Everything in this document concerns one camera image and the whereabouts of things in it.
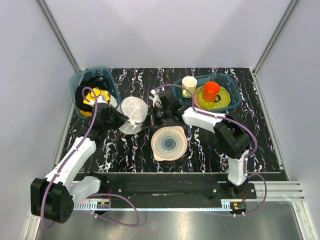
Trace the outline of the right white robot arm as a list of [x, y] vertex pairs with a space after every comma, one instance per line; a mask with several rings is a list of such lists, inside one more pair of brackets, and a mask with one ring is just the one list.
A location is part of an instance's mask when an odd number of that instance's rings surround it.
[[171, 119], [176, 123], [214, 133], [228, 161], [227, 183], [222, 188], [222, 192], [235, 199], [244, 195], [248, 184], [247, 162], [252, 154], [249, 151], [251, 142], [254, 142], [254, 148], [257, 147], [257, 141], [252, 132], [237, 121], [232, 112], [225, 115], [197, 109], [194, 98], [191, 99], [190, 106], [182, 105], [171, 89], [161, 93], [157, 90], [158, 88], [150, 92], [152, 106], [149, 107], [149, 119], [144, 127], [161, 126], [164, 120]]

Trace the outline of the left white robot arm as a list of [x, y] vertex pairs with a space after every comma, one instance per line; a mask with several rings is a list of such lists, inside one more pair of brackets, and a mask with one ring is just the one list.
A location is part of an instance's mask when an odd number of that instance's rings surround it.
[[60, 163], [44, 178], [35, 178], [30, 185], [31, 214], [58, 223], [65, 223], [76, 205], [94, 195], [103, 198], [108, 186], [92, 174], [78, 183], [76, 175], [87, 159], [97, 150], [101, 135], [120, 128], [129, 117], [106, 103], [96, 103], [92, 118], [81, 136], [77, 137]]

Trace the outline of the white mesh laundry bag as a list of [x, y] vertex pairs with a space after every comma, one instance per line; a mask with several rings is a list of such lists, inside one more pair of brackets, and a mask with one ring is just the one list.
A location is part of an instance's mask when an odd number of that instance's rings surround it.
[[135, 135], [142, 130], [142, 125], [147, 118], [148, 105], [142, 99], [129, 96], [122, 100], [117, 110], [128, 117], [128, 120], [119, 128], [126, 135]]

